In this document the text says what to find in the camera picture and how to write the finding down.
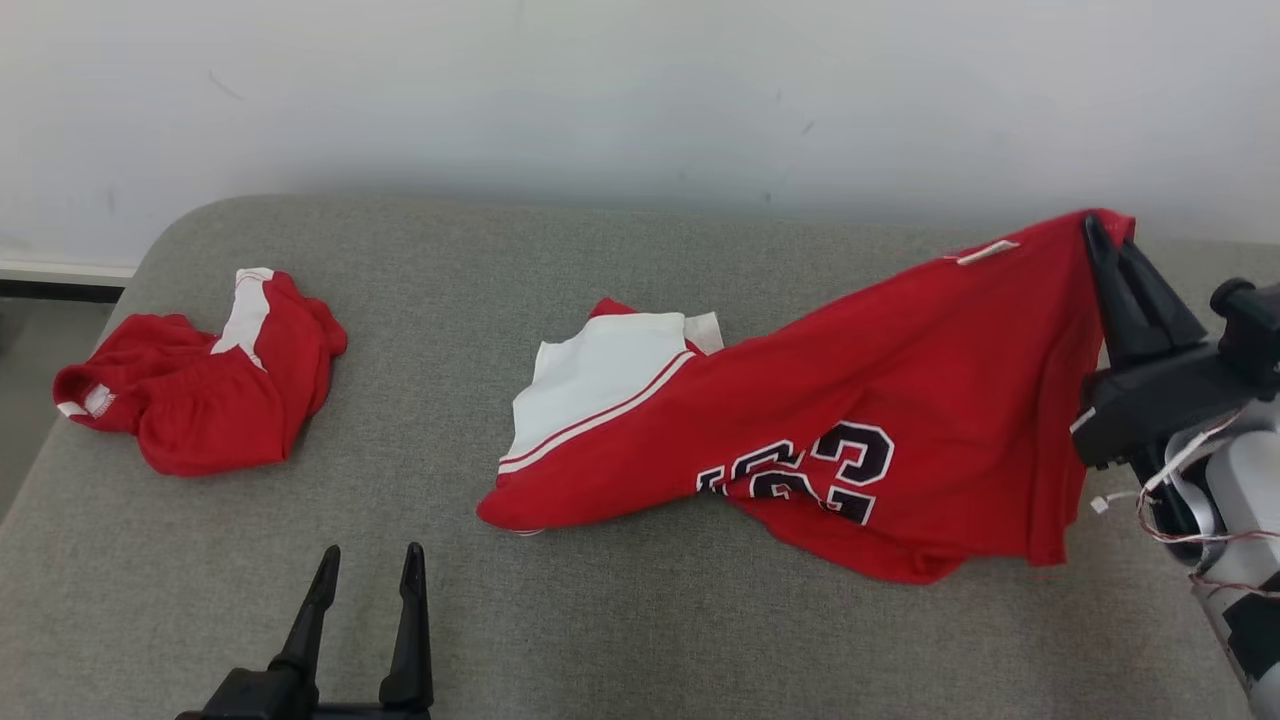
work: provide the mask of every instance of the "red jersey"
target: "red jersey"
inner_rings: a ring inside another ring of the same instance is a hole
[[[1132,218],[1094,210],[1116,242]],[[778,539],[897,582],[966,557],[1064,562],[1071,445],[1102,328],[1074,213],[721,348],[714,316],[603,302],[545,345],[477,512],[516,532],[695,492]]]

